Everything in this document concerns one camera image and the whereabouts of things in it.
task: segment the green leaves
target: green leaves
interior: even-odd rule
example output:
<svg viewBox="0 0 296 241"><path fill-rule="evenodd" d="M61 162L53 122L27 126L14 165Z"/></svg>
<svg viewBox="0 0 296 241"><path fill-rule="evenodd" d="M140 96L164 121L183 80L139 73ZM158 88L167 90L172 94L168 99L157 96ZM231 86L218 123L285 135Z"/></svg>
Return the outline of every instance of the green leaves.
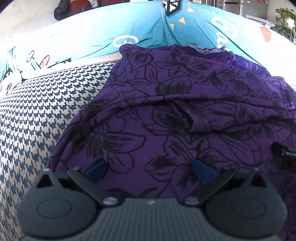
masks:
<svg viewBox="0 0 296 241"><path fill-rule="evenodd" d="M271 30L278 32L279 34L293 42L291 30L295 31L295 27L291 29L285 20L287 18L291 18L294 21L296 21L295 11L293 9L288 8L277 8L276 13L280 14L281 17L276 17L277 24L275 25L275 27L272 27Z"/></svg>

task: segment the orange shape print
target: orange shape print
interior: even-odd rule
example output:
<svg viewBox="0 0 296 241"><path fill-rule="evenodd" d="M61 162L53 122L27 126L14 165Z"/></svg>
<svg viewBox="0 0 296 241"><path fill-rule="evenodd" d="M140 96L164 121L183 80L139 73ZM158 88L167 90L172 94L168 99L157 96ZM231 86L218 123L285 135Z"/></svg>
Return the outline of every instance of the orange shape print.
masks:
<svg viewBox="0 0 296 241"><path fill-rule="evenodd" d="M271 31L266 28L266 27L260 27L262 33L263 33L263 36L265 38L265 42L270 42L270 39L271 39Z"/></svg>

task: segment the purple floral cloth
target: purple floral cloth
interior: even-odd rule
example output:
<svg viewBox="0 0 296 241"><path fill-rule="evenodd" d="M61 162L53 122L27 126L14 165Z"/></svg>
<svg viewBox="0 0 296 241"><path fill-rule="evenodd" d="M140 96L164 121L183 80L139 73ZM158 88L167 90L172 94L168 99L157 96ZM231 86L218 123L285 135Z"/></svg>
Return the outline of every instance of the purple floral cloth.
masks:
<svg viewBox="0 0 296 241"><path fill-rule="evenodd" d="M288 208L281 234L296 240L296 176L271 144L296 148L295 91L231 52L125 44L103 89L71 121L49 160L55 172L109 164L97 185L137 198L184 199L201 183L192 159L264 171Z"/></svg>

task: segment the white wall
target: white wall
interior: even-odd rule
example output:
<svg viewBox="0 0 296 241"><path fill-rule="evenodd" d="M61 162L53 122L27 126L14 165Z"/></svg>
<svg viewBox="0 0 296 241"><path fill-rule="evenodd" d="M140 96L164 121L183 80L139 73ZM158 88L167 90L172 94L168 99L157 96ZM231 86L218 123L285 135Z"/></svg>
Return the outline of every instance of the white wall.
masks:
<svg viewBox="0 0 296 241"><path fill-rule="evenodd" d="M276 16L280 15L276 13L277 8L288 8L296 11L296 7L288 0L269 0L267 10L267 20L276 24Z"/></svg>
<svg viewBox="0 0 296 241"><path fill-rule="evenodd" d="M57 22L54 9L59 2L60 0L14 0L0 13L0 50L8 50L31 32Z"/></svg>

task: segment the blue and white houndstooth cushion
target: blue and white houndstooth cushion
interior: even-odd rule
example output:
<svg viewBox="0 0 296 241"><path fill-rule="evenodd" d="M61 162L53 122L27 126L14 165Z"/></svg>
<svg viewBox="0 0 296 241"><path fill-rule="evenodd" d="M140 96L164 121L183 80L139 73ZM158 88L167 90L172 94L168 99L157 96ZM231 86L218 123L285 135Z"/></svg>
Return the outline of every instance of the blue and white houndstooth cushion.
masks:
<svg viewBox="0 0 296 241"><path fill-rule="evenodd" d="M24 81L0 99L0 240L22 236L16 208L46 165L62 131L103 87L115 63Z"/></svg>

